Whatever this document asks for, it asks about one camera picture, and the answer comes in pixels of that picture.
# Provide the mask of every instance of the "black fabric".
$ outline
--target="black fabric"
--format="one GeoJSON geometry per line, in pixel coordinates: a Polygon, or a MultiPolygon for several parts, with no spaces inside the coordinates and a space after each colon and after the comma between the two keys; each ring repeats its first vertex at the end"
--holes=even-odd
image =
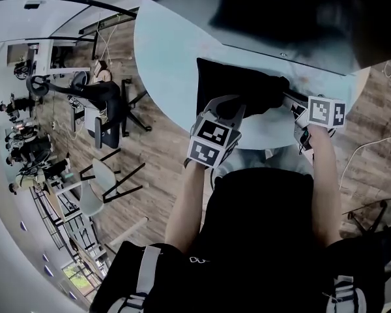
{"type": "Polygon", "coordinates": [[[56,164],[52,165],[49,168],[43,169],[45,179],[49,179],[50,177],[53,177],[53,176],[60,174],[62,171],[65,170],[66,165],[67,165],[66,160],[62,160],[62,161],[57,162],[56,164]]]}
{"type": "Polygon", "coordinates": [[[51,142],[48,137],[36,138],[25,145],[28,145],[31,152],[41,152],[46,149],[51,149],[51,142]]]}
{"type": "Polygon", "coordinates": [[[11,113],[14,110],[23,110],[29,109],[30,107],[34,107],[35,102],[29,98],[17,98],[14,100],[14,106],[12,103],[6,106],[6,112],[11,113]]]}
{"type": "MultiPolygon", "coordinates": [[[[380,313],[391,230],[323,249],[311,228],[313,179],[254,168],[217,180],[189,254],[162,248],[151,312],[325,312],[333,278],[353,276],[368,312],[380,313]]],[[[136,289],[144,248],[123,243],[90,312],[106,313],[136,289]]]]}
{"type": "Polygon", "coordinates": [[[11,157],[14,159],[16,162],[22,162],[23,158],[22,155],[29,160],[30,159],[30,153],[31,153],[31,148],[29,147],[28,144],[24,144],[22,147],[15,148],[10,152],[11,157]]]}
{"type": "Polygon", "coordinates": [[[289,89],[284,77],[269,76],[257,70],[224,65],[197,58],[198,93],[197,113],[202,112],[214,98],[224,95],[240,95],[238,100],[225,103],[219,113],[231,115],[238,108],[239,101],[246,104],[244,117],[266,112],[269,108],[282,105],[283,91],[289,89]]]}

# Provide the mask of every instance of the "cable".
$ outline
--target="cable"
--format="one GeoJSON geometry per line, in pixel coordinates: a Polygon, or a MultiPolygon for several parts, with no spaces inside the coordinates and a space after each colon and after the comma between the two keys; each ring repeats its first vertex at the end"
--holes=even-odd
{"type": "Polygon", "coordinates": [[[107,50],[107,54],[108,54],[108,57],[109,57],[109,62],[111,64],[111,58],[110,58],[110,51],[109,51],[109,42],[110,42],[110,38],[112,36],[112,34],[115,32],[116,28],[118,25],[116,25],[113,30],[111,31],[110,33],[110,36],[108,38],[108,41],[106,42],[106,40],[103,38],[103,36],[100,34],[100,32],[98,31],[98,26],[100,25],[100,17],[101,17],[101,13],[99,13],[98,15],[98,22],[97,22],[97,28],[96,28],[96,31],[97,31],[97,34],[98,36],[100,36],[100,38],[103,40],[104,44],[106,45],[106,47],[104,48],[104,51],[103,51],[103,54],[100,58],[100,60],[103,60],[103,57],[104,57],[104,54],[106,53],[106,50],[107,50]]]}
{"type": "Polygon", "coordinates": [[[389,79],[389,78],[391,78],[391,74],[387,74],[386,73],[386,67],[388,66],[388,63],[389,63],[390,61],[389,60],[387,60],[386,61],[386,63],[385,63],[385,66],[384,66],[384,69],[383,69],[383,72],[384,72],[384,75],[389,79]]]}
{"type": "Polygon", "coordinates": [[[58,118],[54,117],[53,119],[58,123],[58,126],[59,126],[59,128],[60,128],[61,130],[63,130],[63,126],[65,125],[66,132],[68,133],[68,136],[70,137],[70,139],[71,139],[72,141],[77,140],[78,134],[79,134],[79,133],[81,132],[81,130],[83,129],[84,121],[82,122],[80,129],[79,129],[77,132],[74,133],[74,134],[75,134],[75,137],[72,137],[72,136],[71,136],[71,133],[70,133],[70,131],[69,131],[69,129],[68,129],[68,126],[66,125],[65,122],[63,122],[62,124],[60,124],[59,121],[58,121],[58,118]]]}
{"type": "Polygon", "coordinates": [[[365,143],[364,145],[361,145],[361,146],[359,146],[357,149],[355,149],[355,151],[352,153],[352,156],[350,157],[349,161],[347,162],[346,167],[345,167],[345,169],[343,170],[343,173],[342,173],[342,175],[341,175],[339,190],[341,189],[341,184],[343,183],[343,176],[345,176],[347,167],[348,167],[349,164],[351,163],[352,158],[353,158],[353,156],[356,154],[356,152],[359,151],[361,148],[363,148],[363,147],[365,147],[365,146],[373,145],[373,144],[376,144],[376,143],[382,143],[382,142],[385,142],[386,140],[389,140],[389,139],[391,139],[391,137],[387,137],[387,138],[378,140],[377,142],[365,143]]]}

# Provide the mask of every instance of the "window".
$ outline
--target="window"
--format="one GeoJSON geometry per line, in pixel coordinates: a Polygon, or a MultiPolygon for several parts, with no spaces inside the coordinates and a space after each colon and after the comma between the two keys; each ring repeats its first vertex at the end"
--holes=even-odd
{"type": "Polygon", "coordinates": [[[63,268],[63,272],[75,285],[78,291],[92,303],[98,288],[101,285],[100,279],[81,262],[72,262],[63,268]]]}

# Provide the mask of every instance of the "white desk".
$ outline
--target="white desk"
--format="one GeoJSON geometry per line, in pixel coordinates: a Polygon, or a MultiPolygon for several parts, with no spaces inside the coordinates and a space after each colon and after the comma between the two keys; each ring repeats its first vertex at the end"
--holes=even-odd
{"type": "MultiPolygon", "coordinates": [[[[340,76],[224,46],[188,20],[150,0],[143,0],[139,8],[134,51],[139,75],[151,98],[173,122],[187,131],[196,121],[198,57],[259,70],[268,75],[285,76],[293,90],[346,101],[347,112],[369,75],[369,69],[366,69],[340,76]]],[[[243,80],[235,82],[243,87],[243,80]]],[[[273,149],[292,145],[296,143],[293,129],[291,112],[285,108],[270,109],[263,115],[243,120],[238,147],[273,149]]]]}
{"type": "Polygon", "coordinates": [[[34,76],[47,76],[50,74],[69,74],[81,71],[90,71],[89,67],[51,68],[51,55],[54,41],[52,39],[40,40],[38,53],[33,60],[36,62],[34,76]]]}

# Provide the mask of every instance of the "black t-shirt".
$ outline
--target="black t-shirt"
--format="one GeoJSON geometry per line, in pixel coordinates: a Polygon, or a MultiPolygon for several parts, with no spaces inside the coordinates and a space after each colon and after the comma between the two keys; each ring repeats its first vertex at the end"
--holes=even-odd
{"type": "MultiPolygon", "coordinates": [[[[326,255],[344,252],[338,243],[323,250],[315,242],[312,191],[309,175],[290,171],[254,168],[227,174],[216,183],[189,254],[155,245],[162,255],[145,313],[325,312],[325,293],[339,275],[325,263],[336,264],[336,259],[326,255]]],[[[106,313],[117,299],[135,293],[143,251],[123,243],[90,312],[106,313]]]]}

